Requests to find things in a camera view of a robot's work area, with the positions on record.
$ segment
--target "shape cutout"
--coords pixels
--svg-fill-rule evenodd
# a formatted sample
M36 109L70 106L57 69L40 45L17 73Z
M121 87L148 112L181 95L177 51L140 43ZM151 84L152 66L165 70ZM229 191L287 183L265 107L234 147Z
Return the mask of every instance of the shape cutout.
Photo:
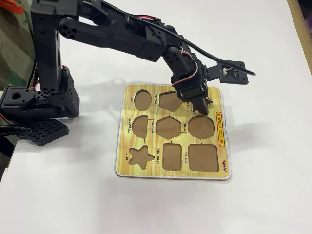
M215 145L189 145L189 168L192 171L218 172L218 154Z
M159 107L171 112L176 112L182 105L183 101L180 100L175 91L169 91L159 95Z
M182 147L179 144L164 144L162 148L162 168L166 171L180 171Z
M146 163L155 159L153 155L148 153L148 147L143 145L141 149L130 148L129 153L132 158L129 160L130 165L138 164L142 170L146 169Z
M136 93L135 106L139 111L146 111L152 104L151 94L142 89Z
M148 120L147 116L138 116L133 121L132 131L137 137L142 139L146 138L147 120Z
M194 116L188 123L188 129L192 136L207 139L215 133L215 124L206 116Z
M167 140L177 137L181 134L181 122L167 116L157 121L156 133Z

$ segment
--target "black cable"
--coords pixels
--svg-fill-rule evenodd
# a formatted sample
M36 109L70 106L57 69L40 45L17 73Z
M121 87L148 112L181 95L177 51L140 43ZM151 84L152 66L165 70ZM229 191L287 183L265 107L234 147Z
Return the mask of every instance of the black cable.
M9 136L18 134L19 136L28 136L32 129L21 125L2 125L0 126L0 136Z
M193 44L192 42L190 42L189 40L186 40L185 38L181 37L181 36L178 35L178 34L175 34L174 32L169 31L169 30L166 29L166 28L163 28L163 27L161 27L161 26L159 26L159 25L156 25L156 24L154 24L154 23L152 23L152 22L149 22L149 21L140 19L140 18L136 17L135 15L128 14L128 13L126 13L126 12L124 12L124 11L118 9L117 7L115 7L115 6L113 6L113 5L109 4L109 3L107 3L107 2L105 2L105 1L102 1L102 4L103 4L104 6L106 6L106 7L108 7L108 8L110 8L110 9L112 9L112 10L114 10L114 11L116 11L116 12L122 14L122 15L124 15L124 16L128 16L128 17L130 17L130 18L135 19L136 21L139 21L139 22L142 22L142 23L144 23L144 24L153 26L154 28L157 28L157 29L160 30L160 31L163 31L163 32L165 32L165 33L167 33L167 34L170 34L170 35L173 36L173 37L178 38L180 41L186 43L187 45L189 45L190 47L192 47L193 49L195 49L196 51L198 51L198 52L201 53L202 55L204 55L204 56L206 56L206 57L208 57L208 58L210 58L210 59L212 59L212 60L214 60L214 61L216 61L216 62L219 62L219 63L222 63L223 65L226 65L226 66L235 68L235 69L237 69L237 70L239 70L239 71L241 71L241 72L243 72L243 73L246 73L246 74L255 76L255 73L254 73L254 72L252 72L252 71L250 71L250 70L247 70L247 69L245 69L245 68L242 68L242 67L240 67L240 66L237 66L237 65L235 65L235 64L232 64L232 63L230 63L230 62L224 61L224 60L222 60L222 59L220 59L220 58L218 58L218 57L216 57L216 56L211 55L211 54L207 53L206 51L204 51L203 49L201 49L201 48L199 48L198 46L196 46L195 44Z

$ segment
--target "square cutout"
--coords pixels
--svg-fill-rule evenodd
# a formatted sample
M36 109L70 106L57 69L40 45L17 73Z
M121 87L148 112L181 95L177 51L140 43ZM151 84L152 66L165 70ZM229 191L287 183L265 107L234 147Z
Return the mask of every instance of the square cutout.
M197 172L218 172L218 154L215 145L189 145L189 168Z

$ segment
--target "hexagon cutout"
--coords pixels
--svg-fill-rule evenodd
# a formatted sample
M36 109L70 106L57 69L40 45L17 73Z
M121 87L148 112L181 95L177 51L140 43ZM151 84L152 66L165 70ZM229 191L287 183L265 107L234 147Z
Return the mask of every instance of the hexagon cutout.
M157 121L156 133L167 140L177 137L181 134L181 122L167 116Z
M183 101L180 100L175 91L169 91L159 95L159 107L176 112L182 105Z

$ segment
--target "yellow label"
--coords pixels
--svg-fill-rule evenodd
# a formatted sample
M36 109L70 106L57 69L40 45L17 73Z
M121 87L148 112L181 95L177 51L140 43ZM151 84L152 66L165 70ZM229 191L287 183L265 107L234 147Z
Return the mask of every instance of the yellow label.
M216 112L216 122L217 122L217 130L218 130L218 138L219 138L219 146L224 147L224 134L223 134L223 122L222 122L222 114L221 112Z

